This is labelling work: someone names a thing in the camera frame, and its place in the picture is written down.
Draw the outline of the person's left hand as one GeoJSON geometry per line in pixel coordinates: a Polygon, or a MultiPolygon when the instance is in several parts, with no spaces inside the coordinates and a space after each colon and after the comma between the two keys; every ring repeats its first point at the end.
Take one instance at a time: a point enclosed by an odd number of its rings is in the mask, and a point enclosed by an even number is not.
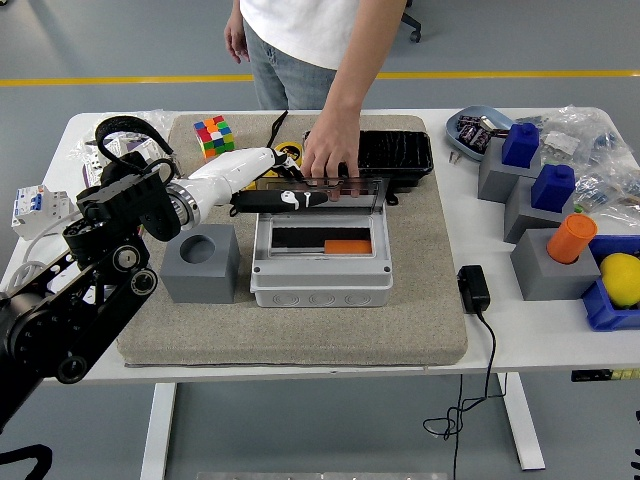
{"type": "Polygon", "coordinates": [[[326,106],[304,144],[302,173],[307,178],[337,179],[345,165],[350,178],[359,177],[360,109],[326,106]]]}

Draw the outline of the person's right hand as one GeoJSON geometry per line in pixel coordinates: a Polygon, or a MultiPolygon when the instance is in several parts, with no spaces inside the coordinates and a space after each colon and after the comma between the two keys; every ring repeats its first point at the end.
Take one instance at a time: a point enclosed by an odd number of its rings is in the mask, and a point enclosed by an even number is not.
{"type": "Polygon", "coordinates": [[[250,56],[244,30],[244,20],[239,9],[233,9],[224,29],[225,47],[237,63],[249,62],[250,56]]]}

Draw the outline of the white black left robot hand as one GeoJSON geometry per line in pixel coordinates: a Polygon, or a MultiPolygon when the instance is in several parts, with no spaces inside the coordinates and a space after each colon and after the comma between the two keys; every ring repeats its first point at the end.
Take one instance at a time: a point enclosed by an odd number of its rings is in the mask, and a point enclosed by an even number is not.
{"type": "Polygon", "coordinates": [[[237,212],[284,213],[326,203],[329,195],[303,184],[304,177],[287,154],[268,147],[247,148],[221,154],[186,179],[172,183],[172,203],[185,228],[206,220],[214,206],[230,204],[237,212]],[[291,186],[267,190],[247,187],[271,169],[282,169],[291,186]]]}

